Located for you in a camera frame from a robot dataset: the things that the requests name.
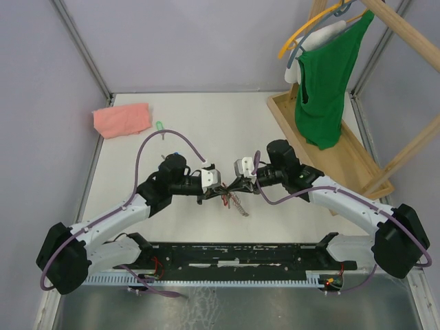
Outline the key with red tag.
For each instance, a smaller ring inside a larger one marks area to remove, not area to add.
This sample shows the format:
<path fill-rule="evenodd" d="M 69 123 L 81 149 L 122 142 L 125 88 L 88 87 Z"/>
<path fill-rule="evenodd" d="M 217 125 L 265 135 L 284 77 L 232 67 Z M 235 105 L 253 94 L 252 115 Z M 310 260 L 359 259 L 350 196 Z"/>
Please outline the key with red tag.
<path fill-rule="evenodd" d="M 231 207 L 231 205 L 230 205 L 230 199 L 231 199 L 230 193 L 222 195 L 221 199 L 223 201 L 223 205 L 225 207 L 227 207 L 228 209 L 230 209 L 230 207 Z"/>

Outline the silver chain keyring red tag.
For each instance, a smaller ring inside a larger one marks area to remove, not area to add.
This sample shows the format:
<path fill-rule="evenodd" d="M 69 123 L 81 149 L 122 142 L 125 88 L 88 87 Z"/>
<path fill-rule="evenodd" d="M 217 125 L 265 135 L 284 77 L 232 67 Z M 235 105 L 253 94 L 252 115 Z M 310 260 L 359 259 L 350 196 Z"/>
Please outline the silver chain keyring red tag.
<path fill-rule="evenodd" d="M 230 193 L 230 196 L 231 196 L 231 199 L 230 199 L 231 207 L 233 206 L 239 212 L 239 214 L 241 216 L 248 217 L 249 213 L 241 205 L 241 200 L 239 199 L 238 195 L 235 192 L 233 192 L 233 193 Z"/>

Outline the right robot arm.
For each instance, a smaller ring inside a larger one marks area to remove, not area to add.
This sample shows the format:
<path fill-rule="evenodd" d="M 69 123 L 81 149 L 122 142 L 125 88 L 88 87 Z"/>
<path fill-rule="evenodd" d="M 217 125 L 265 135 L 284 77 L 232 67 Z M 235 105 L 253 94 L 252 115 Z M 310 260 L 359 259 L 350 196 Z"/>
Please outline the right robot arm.
<path fill-rule="evenodd" d="M 286 140 L 267 145 L 269 164 L 260 166 L 260 153 L 234 163 L 230 190 L 263 195 L 263 188 L 280 184 L 288 195 L 325 207 L 365 231 L 364 236 L 329 234 L 316 250 L 325 269 L 344 261 L 374 265 L 395 278 L 405 278 L 414 267 L 429 267 L 430 242 L 415 210 L 406 204 L 382 204 L 339 185 L 321 170 L 302 164 Z"/>

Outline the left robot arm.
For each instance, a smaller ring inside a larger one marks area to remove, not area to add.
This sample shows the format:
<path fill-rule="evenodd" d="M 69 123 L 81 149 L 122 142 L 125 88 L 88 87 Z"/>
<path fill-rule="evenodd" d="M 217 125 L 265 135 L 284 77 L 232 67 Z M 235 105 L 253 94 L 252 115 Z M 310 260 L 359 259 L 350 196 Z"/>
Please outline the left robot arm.
<path fill-rule="evenodd" d="M 146 241 L 130 235 L 121 242 L 111 241 L 138 222 L 151 218 L 171 204 L 175 195 L 205 197 L 221 185 L 215 165 L 205 165 L 199 175 L 186 173 L 186 159 L 170 154 L 146 181 L 135 184 L 132 194 L 108 213 L 76 225 L 53 225 L 42 244 L 36 264 L 42 271 L 42 286 L 65 295 L 79 288 L 86 278 L 119 265 L 144 268 L 151 263 L 152 251 Z"/>

